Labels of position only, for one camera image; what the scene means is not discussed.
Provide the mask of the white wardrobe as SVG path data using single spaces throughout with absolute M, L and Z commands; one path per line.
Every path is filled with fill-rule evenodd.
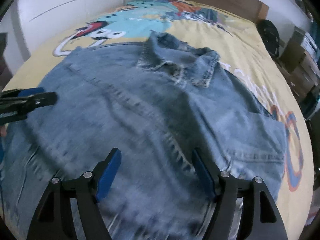
M 124 0 L 14 0 L 11 20 L 22 61 L 51 37 Z

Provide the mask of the wooden drawer cabinet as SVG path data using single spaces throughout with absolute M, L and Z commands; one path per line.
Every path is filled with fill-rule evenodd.
M 319 47 L 316 42 L 309 33 L 295 27 L 280 56 L 280 62 L 289 74 L 286 80 L 298 102 L 319 85 L 318 60 Z

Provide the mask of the yellow printed bed cover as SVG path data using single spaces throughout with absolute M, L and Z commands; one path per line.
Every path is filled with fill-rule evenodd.
M 7 88 L 42 87 L 45 76 L 76 48 L 145 42 L 152 32 L 167 33 L 193 48 L 217 52 L 220 66 L 240 80 L 284 124 L 284 172 L 275 200 L 287 238 L 298 239 L 312 199 L 310 137 L 298 103 L 252 22 L 191 1 L 133 0 L 41 44 Z

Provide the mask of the blue denim jacket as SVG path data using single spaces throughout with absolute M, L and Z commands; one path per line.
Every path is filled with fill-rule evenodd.
M 49 181 L 77 178 L 114 147 L 121 165 L 99 206 L 113 239 L 203 235 L 214 204 L 191 163 L 194 148 L 236 178 L 263 178 L 277 198 L 284 124 L 219 59 L 157 32 L 74 49 L 41 82 L 57 103 L 7 128 L 1 217 L 9 228 L 25 239 Z

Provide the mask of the black backpack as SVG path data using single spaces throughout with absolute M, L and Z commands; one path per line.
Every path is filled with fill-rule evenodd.
M 276 26 L 269 20 L 260 20 L 257 23 L 257 31 L 270 56 L 278 58 L 280 37 Z

